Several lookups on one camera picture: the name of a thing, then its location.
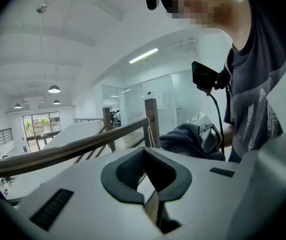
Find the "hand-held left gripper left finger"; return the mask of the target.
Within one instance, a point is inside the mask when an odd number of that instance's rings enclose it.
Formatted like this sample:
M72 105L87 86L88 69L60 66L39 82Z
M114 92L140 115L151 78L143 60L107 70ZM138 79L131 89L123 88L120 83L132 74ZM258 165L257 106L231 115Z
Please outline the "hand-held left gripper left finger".
M101 183L105 190L119 202L143 204L144 196L137 191L142 172L144 148L108 163L101 172Z

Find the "long ceiling light strip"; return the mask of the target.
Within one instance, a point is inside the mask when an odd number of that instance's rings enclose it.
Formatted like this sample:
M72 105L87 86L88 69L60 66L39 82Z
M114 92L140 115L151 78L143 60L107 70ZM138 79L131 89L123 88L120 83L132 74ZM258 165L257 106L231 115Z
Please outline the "long ceiling light strip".
M138 57L136 57L136 58L130 60L129 63L130 63L130 64L136 63L137 61L142 60L142 59L145 59L145 58L147 58L148 56L150 56L150 55L152 55L152 54L154 54L154 53L156 53L156 52L158 52L158 51L159 51L158 48L154 48L154 49L152 49L152 50L150 50L150 51L148 51L148 52L146 52L146 53L144 53L144 54L142 54L142 55L140 55L140 56L138 56Z

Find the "dark wooden handrail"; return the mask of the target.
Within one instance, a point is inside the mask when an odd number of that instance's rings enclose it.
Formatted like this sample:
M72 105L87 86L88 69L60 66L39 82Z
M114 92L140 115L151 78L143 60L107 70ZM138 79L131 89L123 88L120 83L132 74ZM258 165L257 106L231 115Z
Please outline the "dark wooden handrail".
M0 159L0 178L40 170L79 157L148 125L148 118L132 124L30 154Z

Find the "person's dark printed shirt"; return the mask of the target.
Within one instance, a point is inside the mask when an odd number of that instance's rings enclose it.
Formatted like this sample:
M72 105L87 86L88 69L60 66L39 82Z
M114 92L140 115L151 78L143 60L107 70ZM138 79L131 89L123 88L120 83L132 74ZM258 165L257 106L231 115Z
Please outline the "person's dark printed shirt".
M249 39L242 50L231 49L225 63L231 85L224 121L235 128L229 160L236 163L283 132L267 95L286 72L286 0L249 5Z

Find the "person's right forearm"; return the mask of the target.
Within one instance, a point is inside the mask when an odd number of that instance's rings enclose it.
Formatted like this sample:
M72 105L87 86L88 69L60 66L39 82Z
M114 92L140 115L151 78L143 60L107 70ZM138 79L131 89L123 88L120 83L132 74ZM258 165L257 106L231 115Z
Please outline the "person's right forearm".
M229 124L224 130L224 147L231 147L233 145L233 137L235 133L235 126Z

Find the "white paper notice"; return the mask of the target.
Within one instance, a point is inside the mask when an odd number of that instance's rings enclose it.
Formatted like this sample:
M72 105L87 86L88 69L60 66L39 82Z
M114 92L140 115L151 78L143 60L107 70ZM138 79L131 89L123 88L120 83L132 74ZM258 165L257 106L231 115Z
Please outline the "white paper notice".
M155 100L157 103L157 109L162 110L164 108L164 103L163 103L163 95L162 93L155 93Z

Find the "dark wooden newel post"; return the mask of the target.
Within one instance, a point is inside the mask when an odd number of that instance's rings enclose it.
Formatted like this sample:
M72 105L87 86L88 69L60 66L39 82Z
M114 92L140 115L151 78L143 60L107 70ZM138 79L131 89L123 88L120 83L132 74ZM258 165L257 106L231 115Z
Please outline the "dark wooden newel post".
M110 131L112 130L112 124L111 124L111 114L110 114L110 109L108 107L104 107L102 109L103 112L103 121L105 125L105 130ZM108 144L109 148L111 149L112 152L116 151L115 147L115 142L112 141Z
M158 110L155 98L145 100L145 113L148 118L148 132L150 139L150 146L153 148L159 148L159 120Z

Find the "frosted glass partition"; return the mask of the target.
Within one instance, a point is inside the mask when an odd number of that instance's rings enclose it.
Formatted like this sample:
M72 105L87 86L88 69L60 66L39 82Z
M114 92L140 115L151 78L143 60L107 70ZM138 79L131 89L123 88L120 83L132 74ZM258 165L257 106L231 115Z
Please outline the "frosted glass partition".
M120 111L116 126L133 123L146 116L145 100L154 99L155 93L163 95L163 109L158 110L159 131L163 135L185 123L199 111L199 97L190 99L185 93L194 91L190 70L163 75L124 88L102 86L102 101L113 112Z

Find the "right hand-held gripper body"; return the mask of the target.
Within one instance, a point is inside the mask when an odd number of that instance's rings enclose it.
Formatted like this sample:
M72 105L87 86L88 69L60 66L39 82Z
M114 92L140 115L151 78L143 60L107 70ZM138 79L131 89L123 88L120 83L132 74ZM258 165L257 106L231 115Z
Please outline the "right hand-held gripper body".
M212 121L201 111L188 119L187 123L199 126L201 147L205 153L218 152L218 145L222 142L222 135Z

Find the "dark blue cloth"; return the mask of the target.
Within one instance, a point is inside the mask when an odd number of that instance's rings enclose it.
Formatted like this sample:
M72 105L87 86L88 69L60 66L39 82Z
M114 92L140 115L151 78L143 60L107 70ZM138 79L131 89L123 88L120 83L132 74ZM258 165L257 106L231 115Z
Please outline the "dark blue cloth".
M169 152L189 157L225 161L225 155L216 149L211 129L200 132L200 126L183 123L165 135L159 136L160 147Z

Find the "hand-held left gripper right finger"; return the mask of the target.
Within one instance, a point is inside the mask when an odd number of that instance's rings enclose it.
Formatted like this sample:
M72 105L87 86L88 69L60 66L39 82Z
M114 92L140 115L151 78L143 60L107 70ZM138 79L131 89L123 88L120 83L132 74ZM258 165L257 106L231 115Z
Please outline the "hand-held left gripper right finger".
M148 147L143 151L143 169L160 202L180 199L192 183L189 169Z

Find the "large window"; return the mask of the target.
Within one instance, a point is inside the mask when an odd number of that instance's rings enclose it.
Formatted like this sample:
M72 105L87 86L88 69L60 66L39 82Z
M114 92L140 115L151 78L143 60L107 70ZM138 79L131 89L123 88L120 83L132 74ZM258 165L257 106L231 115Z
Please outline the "large window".
M31 153L42 150L62 130L57 111L23 115L22 122Z

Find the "black chest-mounted device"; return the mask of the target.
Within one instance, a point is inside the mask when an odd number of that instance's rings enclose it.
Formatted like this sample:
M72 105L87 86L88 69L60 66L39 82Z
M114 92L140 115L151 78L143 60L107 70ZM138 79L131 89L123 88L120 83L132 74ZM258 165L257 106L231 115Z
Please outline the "black chest-mounted device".
M192 79L197 88L207 96L217 86L218 73L211 68L194 61L192 62Z

